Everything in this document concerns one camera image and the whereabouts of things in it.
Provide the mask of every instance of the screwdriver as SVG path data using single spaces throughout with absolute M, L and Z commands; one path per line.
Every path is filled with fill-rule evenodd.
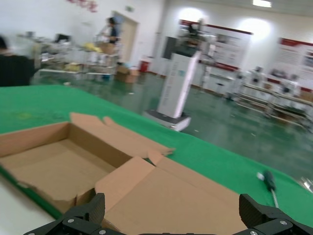
M 275 207 L 279 208 L 276 193 L 275 193 L 276 185 L 275 185 L 275 181 L 274 181 L 274 176 L 269 170 L 265 171 L 263 176 L 264 176 L 264 183 L 265 183 L 266 187 L 268 188 L 268 191 L 270 191 L 272 193 Z

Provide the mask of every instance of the cardboard box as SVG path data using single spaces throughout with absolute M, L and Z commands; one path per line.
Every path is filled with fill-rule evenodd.
M 306 100 L 306 101 L 313 102 L 313 93 L 312 92 L 301 91 L 299 98 L 303 99 L 303 100 Z
M 125 83 L 135 83 L 140 75 L 138 70 L 130 70 L 125 66 L 117 67 L 117 74 L 115 75 L 116 80 Z
M 112 43 L 100 43 L 99 44 L 100 49 L 103 53 L 108 55 L 115 54 L 115 45 Z
M 219 234 L 245 230 L 239 195 L 204 176 L 151 152 L 133 158 L 98 181 L 106 196 L 102 226 L 128 234 Z
M 0 135 L 1 166 L 61 212 L 88 202 L 96 182 L 132 157 L 173 151 L 108 117 L 71 120 Z
M 246 229 L 239 195 L 161 154 L 172 149 L 109 117 L 71 120 L 0 135 L 0 164 L 62 212 L 104 192 L 103 226 L 128 235 Z

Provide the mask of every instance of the green screwdriver handle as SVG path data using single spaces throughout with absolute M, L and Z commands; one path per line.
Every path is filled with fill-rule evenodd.
M 276 185 L 275 185 L 275 180 L 273 174 L 267 170 L 264 172 L 264 183 L 266 187 L 268 188 L 268 191 L 275 191 L 276 190 Z

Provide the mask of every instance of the red trash bin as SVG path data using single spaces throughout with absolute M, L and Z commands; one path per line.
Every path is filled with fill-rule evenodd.
M 140 65 L 140 72 L 148 72 L 150 62 L 148 61 L 141 61 Z

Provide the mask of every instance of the red wall sign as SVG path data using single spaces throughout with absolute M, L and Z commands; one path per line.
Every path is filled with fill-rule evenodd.
M 75 3 L 88 11 L 95 13 L 98 12 L 98 4 L 95 0 L 67 0 L 70 3 Z

